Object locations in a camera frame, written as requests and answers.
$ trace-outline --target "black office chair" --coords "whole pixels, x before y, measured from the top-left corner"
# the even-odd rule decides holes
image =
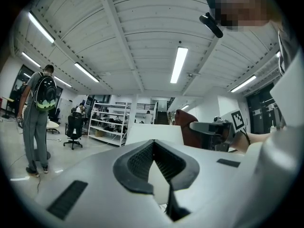
[[[76,139],[81,137],[82,125],[83,125],[82,117],[75,114],[75,115],[68,116],[67,120],[68,120],[68,126],[66,126],[66,135],[71,140],[69,140],[68,142],[64,142],[63,146],[65,146],[66,143],[71,143],[72,144],[72,150],[74,149],[74,147],[73,147],[74,144],[78,144],[82,148],[82,144],[78,141],[75,141]]]
[[[60,125],[58,116],[60,114],[60,109],[58,108],[57,110],[54,108],[52,110],[49,110],[48,112],[48,118],[49,120],[51,120],[52,122],[57,123],[58,125]],[[55,128],[47,128],[47,131],[52,131],[52,133],[54,134],[54,131],[60,133],[57,129]]]

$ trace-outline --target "table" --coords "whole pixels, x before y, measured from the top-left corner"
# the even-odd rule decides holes
[[[48,128],[57,128],[59,127],[59,124],[55,123],[55,122],[52,122],[52,121],[49,121],[47,123],[47,129]],[[39,154],[38,154],[38,149],[35,149],[34,150],[34,153],[35,153],[35,161],[39,161]],[[51,154],[50,152],[48,152],[48,149],[47,149],[47,159],[51,158]]]
[[[14,100],[12,100],[11,98],[6,98],[6,97],[2,97],[3,99],[6,99],[9,102],[14,102]],[[6,108],[5,108],[5,115],[3,115],[3,118],[9,119],[9,115],[8,115],[8,102],[6,103]]]

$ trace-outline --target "shoe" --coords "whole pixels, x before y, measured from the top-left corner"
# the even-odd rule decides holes
[[[43,172],[44,172],[45,174],[47,174],[47,173],[48,173],[48,166],[43,167]]]
[[[34,176],[34,177],[39,177],[39,173],[37,170],[32,170],[30,167],[26,168],[26,171],[29,175]]]

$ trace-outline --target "gray floor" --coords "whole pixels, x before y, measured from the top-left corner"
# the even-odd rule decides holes
[[[3,122],[0,122],[1,162],[4,163],[7,168],[9,179],[26,179],[28,178],[28,174],[25,171],[25,168],[28,166],[28,161],[24,155],[23,136],[22,134],[19,134],[22,132],[22,129],[17,129],[16,121],[12,118],[7,120],[0,117],[0,121],[1,120],[3,120]],[[63,142],[68,141],[67,136],[64,134],[65,127],[59,126],[58,130],[60,131],[60,134],[56,132],[54,132],[54,134],[49,131],[47,132],[47,151],[51,154],[51,158],[48,160],[49,173],[44,174],[39,162],[37,162],[41,179],[39,189],[47,185],[53,178],[60,175],[62,173],[61,170],[65,171],[66,168],[75,165],[87,156],[117,148],[114,145],[105,145],[106,143],[92,138],[87,139],[87,137],[82,137],[79,141],[82,143],[83,148],[76,145],[74,146],[74,150],[71,150],[71,144],[66,144],[65,147],[63,146]],[[11,181],[11,184],[13,187],[16,187],[17,191],[25,193],[31,198],[35,198],[37,195],[38,183],[39,178],[35,177],[30,177],[27,180]]]

